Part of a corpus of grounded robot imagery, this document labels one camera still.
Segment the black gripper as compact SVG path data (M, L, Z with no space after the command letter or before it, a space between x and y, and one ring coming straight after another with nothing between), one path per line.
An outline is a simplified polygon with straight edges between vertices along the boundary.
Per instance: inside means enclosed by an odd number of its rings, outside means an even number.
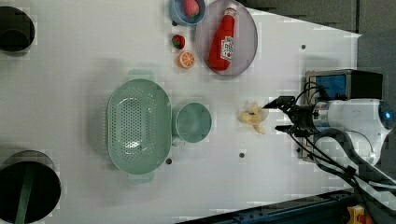
M294 96L279 96L263 106L265 109L288 110L292 125L277 125L275 129L282 133L293 133L297 136L309 136L316 131L313 122L314 107L312 105L293 105Z

